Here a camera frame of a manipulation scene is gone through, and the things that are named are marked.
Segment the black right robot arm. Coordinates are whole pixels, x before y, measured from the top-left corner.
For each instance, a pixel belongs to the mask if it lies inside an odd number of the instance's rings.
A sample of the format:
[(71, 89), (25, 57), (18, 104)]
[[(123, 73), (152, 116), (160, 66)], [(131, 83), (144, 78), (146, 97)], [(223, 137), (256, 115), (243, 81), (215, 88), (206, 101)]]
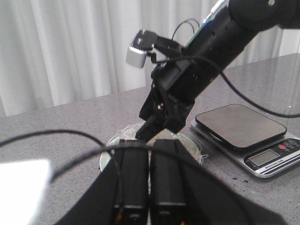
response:
[(149, 141), (164, 129), (178, 133), (196, 97), (260, 32), (274, 26), (297, 29), (297, 0), (231, 0), (222, 3), (186, 46), (141, 30), (132, 46), (144, 50), (156, 64), (152, 87), (139, 116), (144, 125), (136, 138)]

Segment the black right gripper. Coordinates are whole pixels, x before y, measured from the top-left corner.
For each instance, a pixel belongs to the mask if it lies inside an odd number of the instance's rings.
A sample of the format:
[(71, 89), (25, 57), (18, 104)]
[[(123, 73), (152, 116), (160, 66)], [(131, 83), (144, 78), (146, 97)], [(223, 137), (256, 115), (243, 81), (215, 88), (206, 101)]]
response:
[(196, 97), (220, 74), (220, 66), (201, 56), (181, 56), (164, 61), (152, 73), (154, 87), (139, 117), (145, 123), (135, 134), (150, 141), (162, 130), (179, 132), (195, 104)]

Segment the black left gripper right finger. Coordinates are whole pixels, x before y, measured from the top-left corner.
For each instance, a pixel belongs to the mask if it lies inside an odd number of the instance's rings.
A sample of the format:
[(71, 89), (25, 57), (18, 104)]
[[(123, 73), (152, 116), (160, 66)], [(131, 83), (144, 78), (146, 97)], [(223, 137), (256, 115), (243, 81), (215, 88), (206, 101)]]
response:
[(150, 160), (150, 219), (153, 225), (185, 225), (186, 198), (177, 160), (153, 152)]

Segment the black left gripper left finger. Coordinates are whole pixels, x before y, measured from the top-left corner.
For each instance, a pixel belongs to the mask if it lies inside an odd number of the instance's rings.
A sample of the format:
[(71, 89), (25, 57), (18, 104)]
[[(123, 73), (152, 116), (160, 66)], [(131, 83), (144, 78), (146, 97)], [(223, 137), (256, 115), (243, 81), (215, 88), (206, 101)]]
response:
[(126, 149), (121, 163), (124, 210), (119, 213), (119, 200), (115, 200), (115, 225), (145, 225), (148, 219), (149, 155), (142, 149)]

